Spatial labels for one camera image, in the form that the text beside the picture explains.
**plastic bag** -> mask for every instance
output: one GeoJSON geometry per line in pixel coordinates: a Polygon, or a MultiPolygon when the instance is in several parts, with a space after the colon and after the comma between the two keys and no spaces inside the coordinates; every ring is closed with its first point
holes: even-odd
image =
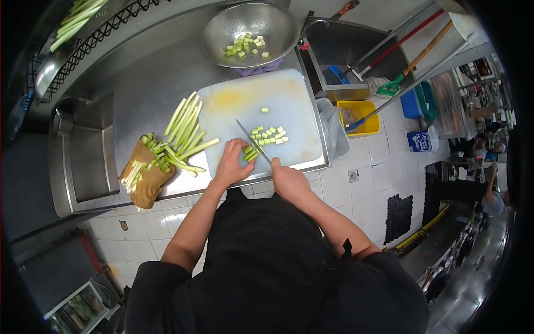
{"type": "Polygon", "coordinates": [[[341,124],[339,113],[341,108],[334,107],[326,97],[315,100],[319,110],[319,118],[325,134],[326,150],[330,166],[337,161],[344,160],[350,153],[350,142],[341,124]]]}

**wooden handle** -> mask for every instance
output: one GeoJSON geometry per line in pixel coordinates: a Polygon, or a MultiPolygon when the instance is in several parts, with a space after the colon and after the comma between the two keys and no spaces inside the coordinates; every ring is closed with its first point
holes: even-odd
{"type": "Polygon", "coordinates": [[[417,56],[417,58],[415,58],[413,60],[413,62],[411,62],[409,65],[408,65],[408,68],[406,70],[404,70],[404,72],[402,73],[402,76],[407,76],[408,73],[417,65],[418,62],[421,61],[421,59],[423,59],[424,56],[427,55],[427,53],[430,51],[430,49],[432,49],[437,42],[439,42],[439,40],[445,35],[445,33],[452,27],[452,20],[450,20],[446,25],[445,27],[443,27],[443,29],[441,29],[441,31],[439,32],[439,34],[437,34],[436,37],[434,37],[434,39],[432,40],[432,42],[430,42],[430,44],[423,50],[421,51],[421,53],[417,56]]]}

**floor drain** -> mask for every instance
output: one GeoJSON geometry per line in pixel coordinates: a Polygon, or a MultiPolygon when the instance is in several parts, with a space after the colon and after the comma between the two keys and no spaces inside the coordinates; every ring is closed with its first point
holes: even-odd
{"type": "Polygon", "coordinates": [[[349,172],[349,183],[358,181],[358,171],[353,170],[349,172]]]}

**cutting board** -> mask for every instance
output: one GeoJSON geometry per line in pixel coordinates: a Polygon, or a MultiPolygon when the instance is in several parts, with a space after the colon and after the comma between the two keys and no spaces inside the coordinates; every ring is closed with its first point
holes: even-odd
{"type": "MultiPolygon", "coordinates": [[[[204,141],[219,138],[221,143],[206,149],[206,159],[212,177],[224,151],[224,144],[232,138],[250,143],[236,123],[238,119],[247,129],[263,126],[282,126],[289,142],[264,146],[269,158],[279,157],[283,166],[291,166],[319,158],[323,152],[313,105],[302,74],[286,69],[243,77],[202,88],[203,100],[199,115],[200,129],[206,131],[204,141]]],[[[243,153],[239,156],[241,166],[243,153]]],[[[258,156],[251,175],[270,172],[269,163],[258,156]]]]}

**metal colander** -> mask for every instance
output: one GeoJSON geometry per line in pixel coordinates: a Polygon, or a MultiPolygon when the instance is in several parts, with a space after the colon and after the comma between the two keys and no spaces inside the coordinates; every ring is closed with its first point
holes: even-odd
{"type": "Polygon", "coordinates": [[[275,61],[288,52],[299,40],[299,28],[289,11],[266,3],[243,3],[217,14],[206,26],[200,39],[200,50],[217,65],[232,68],[260,67],[275,61]],[[263,36],[265,46],[250,43],[244,57],[227,56],[226,46],[233,45],[241,33],[252,38],[263,36]]]}

